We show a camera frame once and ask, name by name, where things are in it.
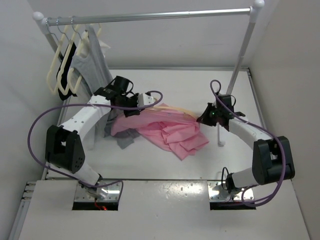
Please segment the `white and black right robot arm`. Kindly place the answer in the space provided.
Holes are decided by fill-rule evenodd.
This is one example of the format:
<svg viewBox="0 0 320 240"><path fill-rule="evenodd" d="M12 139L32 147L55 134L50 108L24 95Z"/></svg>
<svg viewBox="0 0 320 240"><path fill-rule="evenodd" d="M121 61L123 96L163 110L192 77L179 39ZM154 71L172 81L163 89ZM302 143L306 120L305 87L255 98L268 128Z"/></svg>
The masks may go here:
<svg viewBox="0 0 320 240"><path fill-rule="evenodd" d="M250 168L227 174L224 186L229 193L275 183L282 172L284 180L294 178L296 171L290 141L285 136L270 136L260 126L250 124L244 113L234 111L230 95L220 95L215 103L209 102L196 121L210 127L220 125L253 150Z"/></svg>

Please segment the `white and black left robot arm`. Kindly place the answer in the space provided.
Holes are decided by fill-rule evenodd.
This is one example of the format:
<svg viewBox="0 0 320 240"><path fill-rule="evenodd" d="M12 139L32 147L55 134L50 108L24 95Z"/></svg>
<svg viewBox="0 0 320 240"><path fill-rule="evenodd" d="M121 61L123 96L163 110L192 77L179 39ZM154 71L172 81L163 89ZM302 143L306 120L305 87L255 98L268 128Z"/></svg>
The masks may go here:
<svg viewBox="0 0 320 240"><path fill-rule="evenodd" d="M98 121L108 115L111 106L135 108L138 94L132 94L132 81L116 76L106 87L100 87L73 117L61 125L52 125L46 133L45 160L73 174L90 192L96 193L102 176L85 162L83 140Z"/></svg>

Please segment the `beige plastic hanger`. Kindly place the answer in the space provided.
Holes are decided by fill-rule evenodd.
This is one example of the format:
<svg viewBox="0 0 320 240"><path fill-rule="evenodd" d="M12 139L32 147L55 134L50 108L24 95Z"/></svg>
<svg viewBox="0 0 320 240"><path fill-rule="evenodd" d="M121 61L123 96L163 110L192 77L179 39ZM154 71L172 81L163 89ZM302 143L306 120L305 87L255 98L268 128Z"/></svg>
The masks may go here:
<svg viewBox="0 0 320 240"><path fill-rule="evenodd" d="M185 109L182 107L170 106L165 103L161 103L160 105L155 105L155 106L151 107L151 109L177 111L177 112L183 113L185 115L189 115L189 116L193 117L194 119L198 118L198 115L191 110L188 110L188 109Z"/></svg>

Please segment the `pink t shirt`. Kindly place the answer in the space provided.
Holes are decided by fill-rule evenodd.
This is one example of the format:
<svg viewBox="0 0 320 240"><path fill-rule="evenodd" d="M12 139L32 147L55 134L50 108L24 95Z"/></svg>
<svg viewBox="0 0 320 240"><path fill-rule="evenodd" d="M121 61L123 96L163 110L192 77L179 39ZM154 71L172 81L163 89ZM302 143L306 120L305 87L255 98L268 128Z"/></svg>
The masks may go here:
<svg viewBox="0 0 320 240"><path fill-rule="evenodd" d="M145 139L167 152L174 153L181 161L194 156L210 141L201 132L197 118L174 110L147 108L140 115L116 118L111 127L114 137L126 130L136 130Z"/></svg>

